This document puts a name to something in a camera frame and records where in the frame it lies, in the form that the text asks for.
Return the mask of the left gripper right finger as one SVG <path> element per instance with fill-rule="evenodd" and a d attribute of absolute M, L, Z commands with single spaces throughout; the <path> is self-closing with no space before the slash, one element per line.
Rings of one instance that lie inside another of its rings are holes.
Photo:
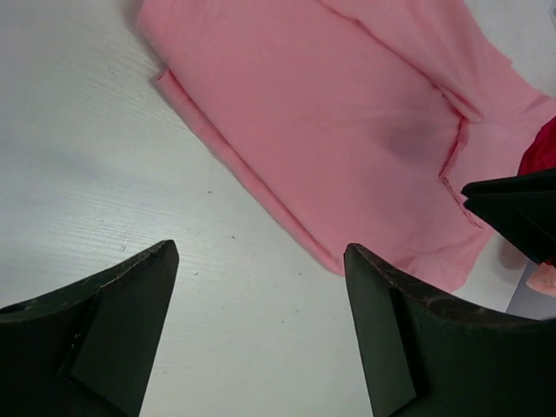
<path fill-rule="evenodd" d="M 554 415 L 554 320 L 464 301 L 360 244 L 344 266 L 373 415 Z"/>

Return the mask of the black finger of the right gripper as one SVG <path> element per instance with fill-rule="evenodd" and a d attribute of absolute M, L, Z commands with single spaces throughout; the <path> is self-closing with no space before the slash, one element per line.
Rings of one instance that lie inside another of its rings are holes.
<path fill-rule="evenodd" d="M 537 264 L 555 263 L 555 170 L 471 182 L 464 207 Z"/>

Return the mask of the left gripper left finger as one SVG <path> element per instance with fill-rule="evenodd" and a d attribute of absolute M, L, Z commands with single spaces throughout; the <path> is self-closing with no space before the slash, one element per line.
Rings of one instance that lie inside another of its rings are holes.
<path fill-rule="evenodd" d="M 1 310 L 3 416 L 137 416 L 175 286 L 167 240 Z"/>

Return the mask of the pink t shirt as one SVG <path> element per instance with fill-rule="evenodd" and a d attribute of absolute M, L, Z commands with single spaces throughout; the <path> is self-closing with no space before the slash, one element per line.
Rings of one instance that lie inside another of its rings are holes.
<path fill-rule="evenodd" d="M 470 183 L 514 175 L 555 101 L 462 1 L 146 1 L 157 86 L 321 265 L 362 244 L 447 292 L 492 230 Z"/>

